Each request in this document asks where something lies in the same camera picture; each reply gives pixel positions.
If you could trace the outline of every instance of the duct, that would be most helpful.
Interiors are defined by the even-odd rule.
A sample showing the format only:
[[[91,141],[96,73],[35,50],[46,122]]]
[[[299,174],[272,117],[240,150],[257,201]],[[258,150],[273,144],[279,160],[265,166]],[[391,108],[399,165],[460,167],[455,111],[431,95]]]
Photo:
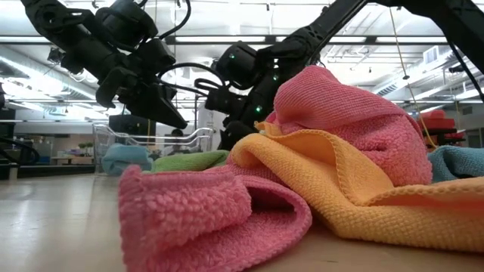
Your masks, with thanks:
[[[60,73],[56,70],[51,70],[49,67],[38,63],[37,61],[34,61],[28,57],[25,57],[21,53],[7,48],[4,45],[0,45],[0,58],[3,59],[5,63],[13,62],[42,74],[48,72],[45,76],[62,84],[64,88],[83,94],[89,99],[95,99],[96,90],[94,90],[93,88],[90,88],[80,82],[76,82],[72,80],[69,76],[64,75],[63,73]]]
[[[455,63],[457,62],[457,58],[452,53],[450,47],[447,46],[440,46],[439,47],[439,58],[429,64],[425,64],[424,60],[420,60],[415,64],[410,65],[407,70],[407,75],[410,76],[408,80],[403,79],[405,73],[401,71],[396,76],[393,76],[391,79],[386,80],[385,82],[376,85],[371,89],[371,92],[374,94],[378,94],[380,96],[384,96],[394,91],[398,91],[402,88],[405,88],[407,84],[415,83],[421,79],[425,79],[428,76],[434,74],[437,68],[447,65],[448,63]]]

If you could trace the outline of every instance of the pink towel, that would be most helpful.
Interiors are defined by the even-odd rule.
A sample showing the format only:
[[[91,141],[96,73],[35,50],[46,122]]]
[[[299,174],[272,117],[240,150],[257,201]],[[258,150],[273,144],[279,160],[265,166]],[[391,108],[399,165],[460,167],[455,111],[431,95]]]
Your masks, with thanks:
[[[341,84],[325,68],[309,66],[284,83],[274,108],[266,121],[280,125],[283,133],[310,128],[335,134],[380,166],[396,186],[432,180],[418,124],[392,102]]]
[[[143,175],[130,166],[119,183],[119,221],[128,272],[216,272],[280,254],[312,216],[300,196],[264,178],[223,168]]]

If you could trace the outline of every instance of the laboratory room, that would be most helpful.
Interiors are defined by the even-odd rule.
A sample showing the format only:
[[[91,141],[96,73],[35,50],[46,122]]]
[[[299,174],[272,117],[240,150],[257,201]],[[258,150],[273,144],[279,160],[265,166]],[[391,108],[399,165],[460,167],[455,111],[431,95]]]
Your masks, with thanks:
[[[0,10],[0,271],[484,271],[484,0]]]

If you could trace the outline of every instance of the green towel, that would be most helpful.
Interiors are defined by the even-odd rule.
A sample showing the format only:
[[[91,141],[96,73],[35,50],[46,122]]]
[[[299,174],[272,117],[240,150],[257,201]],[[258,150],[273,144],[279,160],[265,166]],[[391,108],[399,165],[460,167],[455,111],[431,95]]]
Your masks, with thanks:
[[[165,156],[154,162],[151,171],[203,171],[225,165],[227,157],[228,151],[226,150]]]

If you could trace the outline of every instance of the ceiling light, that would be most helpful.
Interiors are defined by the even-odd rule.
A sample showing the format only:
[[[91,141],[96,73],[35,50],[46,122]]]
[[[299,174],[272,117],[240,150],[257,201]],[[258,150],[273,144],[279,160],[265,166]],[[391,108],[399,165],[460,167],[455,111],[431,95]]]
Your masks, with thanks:
[[[366,41],[366,37],[358,37],[358,36],[339,36],[331,38],[330,42],[348,42],[348,43],[356,43],[356,42],[364,42]]]
[[[277,42],[282,42],[286,36],[276,37]],[[360,43],[365,42],[366,37],[363,36],[335,36],[330,39],[329,43]]]
[[[51,42],[42,36],[0,36],[1,43],[48,43]]]
[[[7,99],[7,102],[30,102],[30,103],[58,103],[55,99]]]
[[[437,109],[440,109],[442,108],[444,105],[439,105],[439,106],[435,106],[435,107],[430,107],[428,109],[425,109],[425,110],[421,110],[420,113],[428,113],[428,112],[431,112],[433,110],[437,110]]]
[[[73,87],[73,86],[69,86],[69,88],[71,90],[77,91],[78,93],[84,95],[85,97],[87,97],[89,99],[96,100],[96,96],[94,94],[88,93],[87,91],[81,90],[81,89]]]
[[[32,104],[32,103],[27,103],[27,102],[23,102],[21,104],[15,103],[15,102],[8,102],[8,103],[10,105],[14,105],[14,106],[17,106],[17,107],[23,107],[23,108],[26,108],[26,109],[29,109],[29,110],[38,110],[38,111],[44,110],[44,108],[42,108],[39,105],[35,105],[35,104]]]
[[[413,43],[446,43],[445,37],[398,37],[399,42],[413,42]],[[378,37],[377,42],[396,42],[395,37]]]
[[[24,65],[18,64],[14,61],[11,61],[9,59],[6,59],[4,57],[0,57],[0,60],[5,62],[8,65],[11,65],[15,69],[18,69],[27,75],[30,76],[31,79],[27,80],[28,82],[33,82],[33,87],[37,89],[41,89],[43,92],[46,94],[59,94],[63,91],[64,89],[64,83],[61,82],[60,80],[53,79],[50,76],[46,76],[43,73],[34,70],[32,68],[26,67]],[[93,94],[88,93],[87,91],[83,91],[79,88],[69,86],[69,89],[77,91],[80,94],[85,95],[89,99],[95,100],[96,97]]]
[[[423,93],[421,93],[421,94],[417,94],[417,95],[415,95],[415,100],[419,100],[419,99],[422,99],[422,98],[425,98],[425,97],[429,97],[430,95],[432,95],[432,94],[436,94],[436,93],[438,93],[439,91],[441,91],[441,90],[440,90],[440,89],[438,89],[438,88],[434,88],[434,89],[432,89],[432,90],[425,91],[425,92],[423,92]]]
[[[40,119],[40,120],[23,120],[23,122],[56,122],[57,120]]]
[[[418,100],[417,104],[452,104],[455,101],[447,100],[447,101],[439,101],[439,100]]]
[[[263,36],[185,36],[176,37],[177,42],[264,42]]]
[[[461,99],[475,97],[475,96],[478,96],[478,95],[479,95],[479,92],[476,89],[472,89],[472,90],[469,90],[469,91],[465,91],[462,94],[456,95],[455,99],[461,100]]]
[[[461,100],[460,104],[482,104],[481,100]]]

